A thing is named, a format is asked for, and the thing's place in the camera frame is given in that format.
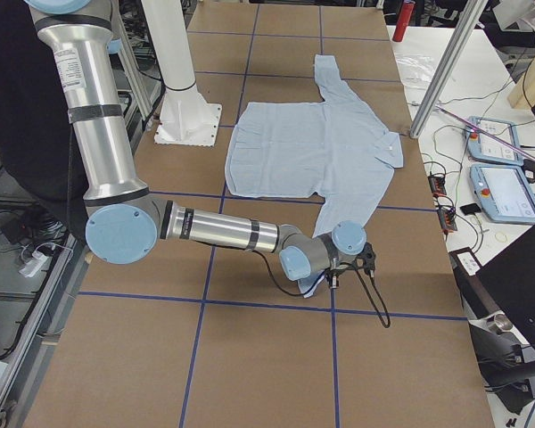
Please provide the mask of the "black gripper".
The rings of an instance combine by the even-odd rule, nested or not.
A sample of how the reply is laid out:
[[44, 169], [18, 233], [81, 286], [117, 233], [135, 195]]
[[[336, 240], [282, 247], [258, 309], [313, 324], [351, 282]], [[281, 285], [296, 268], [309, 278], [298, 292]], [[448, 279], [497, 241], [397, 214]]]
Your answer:
[[325, 271], [325, 278], [330, 289], [337, 289], [340, 286], [339, 277], [342, 274], [342, 267], [328, 268]]

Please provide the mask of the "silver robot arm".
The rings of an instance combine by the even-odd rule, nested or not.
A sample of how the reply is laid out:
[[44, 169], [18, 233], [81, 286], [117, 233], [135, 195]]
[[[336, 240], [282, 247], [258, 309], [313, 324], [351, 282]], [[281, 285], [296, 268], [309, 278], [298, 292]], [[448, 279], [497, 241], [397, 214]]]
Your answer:
[[345, 270], [371, 276], [375, 253], [364, 228], [344, 221], [317, 237], [291, 225], [189, 209], [151, 195], [136, 174], [132, 149], [111, 69], [117, 38], [113, 1], [32, 1], [39, 39], [53, 52], [89, 187], [86, 242], [107, 262], [129, 264], [158, 240], [177, 238], [261, 256], [278, 255], [293, 281], [325, 278]]

